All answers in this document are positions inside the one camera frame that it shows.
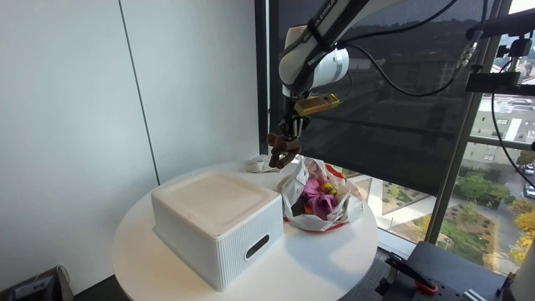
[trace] wire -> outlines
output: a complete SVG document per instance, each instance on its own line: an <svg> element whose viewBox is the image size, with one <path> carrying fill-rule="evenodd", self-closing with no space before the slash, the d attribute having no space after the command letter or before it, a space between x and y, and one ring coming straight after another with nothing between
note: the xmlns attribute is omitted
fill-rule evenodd
<svg viewBox="0 0 535 301"><path fill-rule="evenodd" d="M455 6L457 0L452 0L450 4L447 4L443 9L440 9L437 14L433 14L432 17L418 22L418 24L413 24L413 26L408 26L408 27L403 27L403 29L395 29L395 31L385 31L385 32L371 32L371 34L363 34L363 36L356 36L353 39L348 39L348 42L355 42L355 41L363 41L363 39L370 39L370 37L380 37L380 36L392 36L392 34L402 34L402 32L408 32L408 31L413 31L413 29L418 29L418 27L423 27L427 24L430 24L432 21L435 21L437 17L440 17L442 14L445 14L450 7Z"/></svg>
<svg viewBox="0 0 535 301"><path fill-rule="evenodd" d="M504 144L504 139L502 139L502 134L500 134L500 129L499 129L499 123L497 123L497 114L495 114L495 94L490 94L490 116L492 116L492 123L495 126L495 131L497 131L497 136L499 136L499 143L504 149L504 154L505 158L509 159L509 163L515 168L515 171L522 176L522 180L525 183L529 183L530 186L534 186L534 183L519 169L519 166L514 163L512 156L509 154L505 144Z"/></svg>
<svg viewBox="0 0 535 301"><path fill-rule="evenodd" d="M397 86L397 84L388 78L388 74L382 69L382 66L377 62L377 59L375 59L366 49L363 49L363 47L360 47L360 46L353 46L353 44L348 44L348 47L360 51L360 52L373 64L373 67L380 72L380 76L385 79L385 83L387 83L390 88L393 88L393 89L398 91L400 94L405 94L405 96L410 96L410 98L430 98L430 96L437 96L437 94L447 91L447 89L455 83L455 78L457 78L457 72L453 72L452 79L450 79L443 88L440 88L440 89L437 89L437 91L422 93L422 94L418 94L418 93L410 93L410 91L405 91L405 89L402 89L400 86Z"/></svg>

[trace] black cable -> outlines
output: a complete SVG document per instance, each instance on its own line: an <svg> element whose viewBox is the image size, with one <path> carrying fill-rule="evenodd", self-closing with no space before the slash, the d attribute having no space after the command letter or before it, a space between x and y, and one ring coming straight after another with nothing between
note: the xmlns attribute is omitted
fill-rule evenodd
<svg viewBox="0 0 535 301"><path fill-rule="evenodd" d="M504 139L502 139L502 134L500 134L500 129L499 129L499 123L497 123L497 114L495 114L495 94L490 94L490 116L492 116L492 123L495 126L495 131L497 131L497 136L499 136L499 143L504 149L504 154L505 158L509 159L509 163L515 168L515 171L522 176L522 180L525 183L529 183L530 186L534 186L534 183L519 169L519 166L514 163L512 156L509 154L505 144L504 144Z"/></svg>
<svg viewBox="0 0 535 301"><path fill-rule="evenodd" d="M348 44L348 47L360 51L360 52L373 64L373 67L380 72L380 76L385 79L385 83L387 83L390 88L393 88L393 89L398 91L400 94L405 94L405 96L410 96L410 98L430 98L430 96L437 96L437 94L447 91L447 89L455 83L455 78L457 78L457 72L453 72L452 79L450 79L443 88L440 88L440 89L437 89L437 91L422 93L422 94L418 94L418 93L410 93L410 91L405 91L405 89L402 89L400 86L397 86L397 84L387 76L387 72L382 69L382 66L375 61L375 57L373 57L366 49L363 49L363 47L360 47L360 46L353 46L353 44Z"/></svg>
<svg viewBox="0 0 535 301"><path fill-rule="evenodd" d="M122 19L124 37L126 37L126 41L127 41L129 57L131 57L131 64L132 64L132 72L134 72L134 83L136 83L136 91L137 91L137 99L139 99L139 108L141 108L141 116L142 116L144 126L146 126L146 134L147 134L147 143L149 143L149 151L151 151L151 159L152 159L152 168L154 168L154 178L156 178L156 185L161 186L161 175L159 175L159 171L157 171L154 146L152 146L151 131L149 131L149 123L147 123L147 114L146 114L146 106L144 106L144 98L142 98L141 88L139 88L139 78L137 78L137 69L136 69L136 62L134 62L134 54L132 54L132 44L131 44L129 27L127 27L127 22L126 22L126 17L124 17L122 2L117 0L117 4L119 4L119 12L121 12L121 19Z"/></svg>
<svg viewBox="0 0 535 301"><path fill-rule="evenodd" d="M413 24L413 26L408 26L408 27L403 27L403 29L395 29L395 31L385 31L385 32L371 32L371 34L363 34L363 36L356 36L356 37L351 37L348 39L348 42L355 42L355 41L363 41L363 39L370 39L370 37L380 37L380 36L392 36L392 34L402 34L402 32L408 32L408 31L413 31L413 29L418 29L418 27L423 27L427 24L430 24L432 21L435 21L437 17L440 17L442 14L445 14L450 7L455 6L457 0L452 0L450 4L447 4L443 9L440 9L437 14L433 14L432 17L418 22L418 24Z"/></svg>

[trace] white plastic container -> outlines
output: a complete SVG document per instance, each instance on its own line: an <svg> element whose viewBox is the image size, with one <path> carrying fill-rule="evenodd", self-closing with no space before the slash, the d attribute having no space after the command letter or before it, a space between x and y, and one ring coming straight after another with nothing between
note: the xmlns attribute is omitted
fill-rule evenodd
<svg viewBox="0 0 535 301"><path fill-rule="evenodd" d="M157 188L152 208L157 236L218 292L283 236L281 196L231 175Z"/></svg>

